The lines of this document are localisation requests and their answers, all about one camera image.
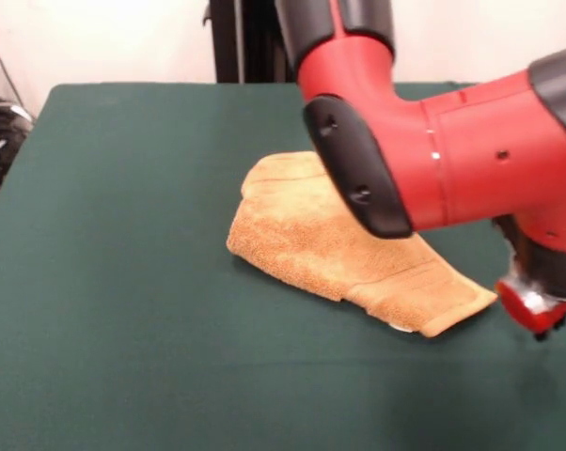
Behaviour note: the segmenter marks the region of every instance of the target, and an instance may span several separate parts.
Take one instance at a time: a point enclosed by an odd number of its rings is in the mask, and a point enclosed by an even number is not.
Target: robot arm
[[[406,101],[390,0],[276,0],[315,149],[382,239],[490,218],[514,250],[497,284],[537,337],[566,315],[566,50],[490,83]]]

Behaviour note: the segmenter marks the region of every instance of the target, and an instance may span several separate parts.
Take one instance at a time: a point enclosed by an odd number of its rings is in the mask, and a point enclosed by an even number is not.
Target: black plastic cover
[[[534,61],[527,72],[534,92],[566,129],[566,49]]]
[[[339,194],[367,231],[408,238],[410,218],[369,126],[343,99],[320,96],[304,110],[310,137]]]
[[[329,0],[275,0],[275,6],[287,58],[297,73],[307,54],[335,34]]]
[[[513,247],[523,274],[535,281],[545,293],[566,299],[566,252],[544,247],[519,228],[513,216],[493,220]]]
[[[378,39],[396,53],[391,0],[338,0],[338,4],[348,33]]]

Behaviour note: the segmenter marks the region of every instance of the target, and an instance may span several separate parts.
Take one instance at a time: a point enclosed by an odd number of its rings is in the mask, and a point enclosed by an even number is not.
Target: table
[[[400,85],[418,99],[455,84]],[[566,329],[499,304],[434,340],[232,257],[291,85],[60,86],[0,193],[0,450],[566,450]],[[424,234],[487,287],[487,222]]]

